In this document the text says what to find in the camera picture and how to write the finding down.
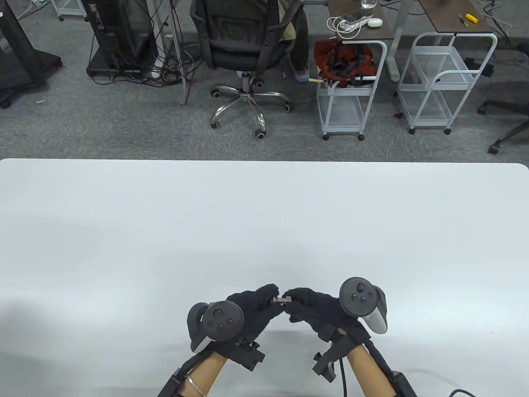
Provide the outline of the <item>person's right hand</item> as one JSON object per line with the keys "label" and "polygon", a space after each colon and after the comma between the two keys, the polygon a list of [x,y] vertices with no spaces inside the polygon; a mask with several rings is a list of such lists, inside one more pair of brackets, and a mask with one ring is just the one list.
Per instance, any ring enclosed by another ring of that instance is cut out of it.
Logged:
{"label": "person's right hand", "polygon": [[304,321],[319,333],[326,325],[342,329],[355,341],[355,345],[364,344],[371,339],[368,331],[355,316],[346,313],[337,297],[299,287],[287,290],[283,298],[290,297],[291,302],[284,306],[291,323]]}

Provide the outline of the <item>person's left hand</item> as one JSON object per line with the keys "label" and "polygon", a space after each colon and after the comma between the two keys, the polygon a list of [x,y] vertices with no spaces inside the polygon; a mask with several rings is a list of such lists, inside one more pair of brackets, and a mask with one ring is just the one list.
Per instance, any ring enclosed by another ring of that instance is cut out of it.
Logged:
{"label": "person's left hand", "polygon": [[255,340],[275,317],[284,311],[279,303],[272,299],[279,295],[276,284],[266,284],[255,291],[246,290],[227,297],[227,301],[236,304],[243,313],[244,321],[241,331],[227,344],[237,344],[240,340]]}

